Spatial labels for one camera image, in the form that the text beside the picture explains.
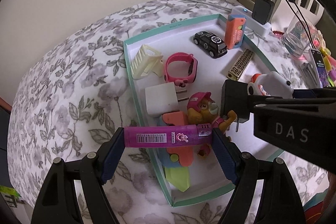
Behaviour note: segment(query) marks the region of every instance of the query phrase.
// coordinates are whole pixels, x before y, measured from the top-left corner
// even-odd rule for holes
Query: white charger
[[[246,27],[253,30],[255,33],[261,37],[266,37],[271,31],[272,25],[266,22],[264,25],[252,18],[252,11],[246,9],[245,7],[238,5],[232,8],[232,15],[243,15],[246,17]]]
[[[177,94],[187,90],[175,90],[174,82],[145,88],[147,113],[151,117],[159,117],[164,113],[179,111],[179,102],[189,100],[188,97],[178,99]]]

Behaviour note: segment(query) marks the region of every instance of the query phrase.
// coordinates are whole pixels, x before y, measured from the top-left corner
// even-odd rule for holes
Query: smartphone
[[[323,57],[320,51],[309,49],[309,56],[311,59],[311,66],[317,76],[318,88],[329,86],[328,73],[323,62]]]

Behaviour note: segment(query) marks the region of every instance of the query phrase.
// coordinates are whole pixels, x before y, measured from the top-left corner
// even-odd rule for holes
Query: pink helmet
[[[196,92],[195,94],[193,94],[187,104],[187,109],[189,108],[193,108],[194,110],[200,112],[200,109],[198,107],[198,104],[200,103],[200,101],[205,98],[209,101],[212,101],[212,99],[210,98],[211,96],[211,92]]]

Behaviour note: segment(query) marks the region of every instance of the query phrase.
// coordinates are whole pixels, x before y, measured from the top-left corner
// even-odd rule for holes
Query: purple lighter
[[[212,143],[209,123],[168,127],[125,127],[125,147],[164,148]]]

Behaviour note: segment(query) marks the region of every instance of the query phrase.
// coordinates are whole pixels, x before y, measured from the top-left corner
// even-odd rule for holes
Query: floral tablecloth
[[[200,0],[232,8],[235,0]],[[184,19],[228,11],[186,0],[153,0],[128,7],[84,27],[42,57],[22,78],[16,93],[8,133],[8,167],[12,185],[34,206],[43,180],[57,156],[66,161],[96,151],[122,126],[135,126],[137,115],[127,80],[123,41],[142,32]],[[297,88],[305,83],[281,42],[270,33],[247,36],[285,78]],[[309,200],[325,170],[289,153],[287,163],[302,202]],[[261,195],[246,219],[253,223]],[[80,185],[78,202],[90,223]],[[127,149],[115,176],[104,185],[121,223],[213,224],[231,194],[184,208],[167,204],[144,149]]]

